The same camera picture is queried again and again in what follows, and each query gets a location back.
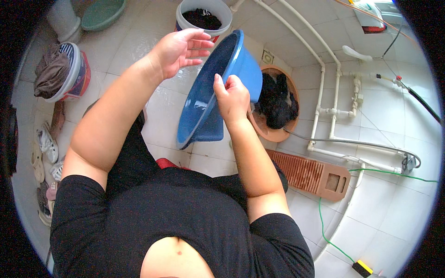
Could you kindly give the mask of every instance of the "woman's right hand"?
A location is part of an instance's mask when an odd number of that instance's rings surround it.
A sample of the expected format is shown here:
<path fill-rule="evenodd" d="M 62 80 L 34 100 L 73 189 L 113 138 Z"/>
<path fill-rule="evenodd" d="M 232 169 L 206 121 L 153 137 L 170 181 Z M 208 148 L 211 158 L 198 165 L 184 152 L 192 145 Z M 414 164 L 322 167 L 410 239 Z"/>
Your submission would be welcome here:
<path fill-rule="evenodd" d="M 218 100 L 219 112 L 229 126 L 247 119 L 250 94 L 238 76 L 230 75 L 225 85 L 222 80 L 219 74 L 215 74 L 213 89 Z"/>

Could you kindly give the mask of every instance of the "orange wire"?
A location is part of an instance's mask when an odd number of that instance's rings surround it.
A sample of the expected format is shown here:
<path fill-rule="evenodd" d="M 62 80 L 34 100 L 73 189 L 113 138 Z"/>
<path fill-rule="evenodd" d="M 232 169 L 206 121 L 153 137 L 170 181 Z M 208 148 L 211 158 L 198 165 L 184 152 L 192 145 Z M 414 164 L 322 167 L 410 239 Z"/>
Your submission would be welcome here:
<path fill-rule="evenodd" d="M 383 19 L 381 19 L 381 18 L 379 18 L 379 17 L 377 17 L 377 16 L 375 16 L 375 15 L 373 15 L 373 14 L 367 12 L 367 11 L 364 11 L 364 10 L 361 10 L 361 9 L 359 9 L 359 8 L 356 8 L 356 7 L 352 6 L 352 5 L 343 3 L 343 2 L 340 1 L 340 0 L 334 0 L 334 1 L 337 2 L 337 3 L 342 4 L 342 5 L 345 6 L 345 7 L 348 7 L 348 8 L 354 9 L 354 10 L 356 10 L 356 11 L 358 11 L 358 12 L 361 12 L 361 13 L 367 15 L 367 16 L 372 16 L 372 17 L 374 17 L 375 19 L 377 19 L 378 21 L 380 21 L 380 22 L 382 22 L 382 23 L 385 23 L 387 26 L 389 26 L 389 27 L 391 27 L 392 29 L 396 30 L 397 32 L 399 31 L 399 29 L 397 29 L 396 27 L 392 26 L 392 25 L 389 24 L 388 22 L 384 21 Z M 410 37 L 409 37 L 408 35 L 406 35 L 405 33 L 400 32 L 400 34 L 404 35 L 405 37 L 407 37 L 408 39 L 410 39 L 415 45 L 417 45 L 416 41 L 413 40 L 412 38 L 410 38 Z"/>

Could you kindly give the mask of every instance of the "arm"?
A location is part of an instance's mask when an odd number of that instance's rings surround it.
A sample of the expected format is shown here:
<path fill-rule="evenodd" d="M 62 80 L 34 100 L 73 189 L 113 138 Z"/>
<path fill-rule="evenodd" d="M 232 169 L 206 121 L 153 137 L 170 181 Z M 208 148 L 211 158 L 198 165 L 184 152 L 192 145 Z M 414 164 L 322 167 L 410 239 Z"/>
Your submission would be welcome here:
<path fill-rule="evenodd" d="M 216 74 L 214 90 L 219 111 L 230 133 L 239 176 L 247 193 L 249 221 L 263 215 L 291 215 L 278 173 L 247 119 L 249 92 L 237 76 L 224 85 Z"/>
<path fill-rule="evenodd" d="M 128 68 L 80 121 L 67 151 L 62 179 L 82 175 L 104 190 L 128 131 L 157 86 L 175 76 L 180 67 L 198 65 L 213 47 L 202 29 L 186 29 L 165 36 L 144 58 Z"/>

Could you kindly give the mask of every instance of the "terracotta basin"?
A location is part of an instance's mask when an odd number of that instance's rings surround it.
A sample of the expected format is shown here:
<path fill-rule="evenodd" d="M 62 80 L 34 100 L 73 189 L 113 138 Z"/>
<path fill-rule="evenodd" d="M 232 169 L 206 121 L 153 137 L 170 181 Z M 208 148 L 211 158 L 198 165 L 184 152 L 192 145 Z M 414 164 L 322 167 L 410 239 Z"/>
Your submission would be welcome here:
<path fill-rule="evenodd" d="M 277 75 L 284 73 L 287 77 L 287 88 L 289 89 L 290 93 L 294 95 L 295 100 L 300 105 L 297 88 L 295 87 L 292 78 L 286 72 L 284 72 L 281 68 L 271 64 L 262 66 L 261 72 L 268 73 L 272 77 L 276 77 Z M 249 107 L 248 117 L 255 131 L 261 137 L 272 142 L 281 142 L 289 137 L 289 133 L 284 131 L 284 129 L 268 128 L 266 125 L 266 117 L 264 115 L 259 115 L 256 111 L 253 111 L 253 113 L 251 113 L 252 111 L 251 107 L 253 107 L 253 104 L 251 104 L 251 106 Z M 288 122 L 284 127 L 287 130 L 294 131 L 295 127 L 297 126 L 297 122 L 298 122 L 298 117 L 295 120 Z"/>

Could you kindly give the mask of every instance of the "hand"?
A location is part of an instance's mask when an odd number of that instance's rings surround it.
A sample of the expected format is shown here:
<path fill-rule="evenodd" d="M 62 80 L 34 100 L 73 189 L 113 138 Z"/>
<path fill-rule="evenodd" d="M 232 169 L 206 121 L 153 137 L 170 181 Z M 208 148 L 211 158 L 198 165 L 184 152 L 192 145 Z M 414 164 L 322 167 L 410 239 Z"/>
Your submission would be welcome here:
<path fill-rule="evenodd" d="M 210 35 L 203 29 L 173 32 L 163 37 L 148 56 L 154 68 L 161 70 L 163 79 L 172 78 L 180 68 L 202 63 L 201 59 L 191 58 L 210 55 L 204 48 L 212 48 L 214 43 L 208 39 Z"/>
<path fill-rule="evenodd" d="M 213 90 L 218 100 L 219 112 L 229 126 L 239 120 L 247 119 L 250 94 L 236 75 L 230 75 L 226 84 L 219 74 L 215 74 Z"/>

